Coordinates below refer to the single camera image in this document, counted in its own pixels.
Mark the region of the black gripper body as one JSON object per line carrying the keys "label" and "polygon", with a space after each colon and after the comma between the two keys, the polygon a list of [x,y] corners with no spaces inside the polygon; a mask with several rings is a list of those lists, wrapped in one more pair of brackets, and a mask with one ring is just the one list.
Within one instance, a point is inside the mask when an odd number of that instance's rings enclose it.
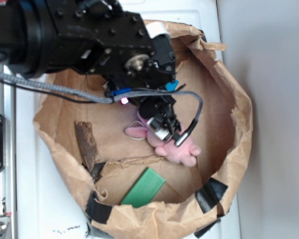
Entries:
{"label": "black gripper body", "polygon": [[[167,91],[168,84],[176,82],[175,53],[170,37],[161,34],[153,39],[156,53],[151,58],[143,60],[140,56],[129,64],[125,74],[106,76],[108,80],[105,96],[113,97],[129,90],[154,92]],[[149,120],[154,117],[161,122],[169,132],[180,131],[180,123],[174,113],[176,100],[169,96],[128,97],[132,104],[139,107],[142,118]]]}

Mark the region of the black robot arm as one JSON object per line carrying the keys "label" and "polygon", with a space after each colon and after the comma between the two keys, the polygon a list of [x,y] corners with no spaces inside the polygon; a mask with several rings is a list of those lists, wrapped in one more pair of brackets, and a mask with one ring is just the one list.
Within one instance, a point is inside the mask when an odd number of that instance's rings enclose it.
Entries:
{"label": "black robot arm", "polygon": [[[167,86],[175,82],[176,59],[163,25],[145,25],[116,0],[0,1],[0,64],[12,76],[0,81],[111,104],[127,98],[155,132],[175,134],[180,123]],[[104,97],[34,81],[71,69],[107,81]]]}

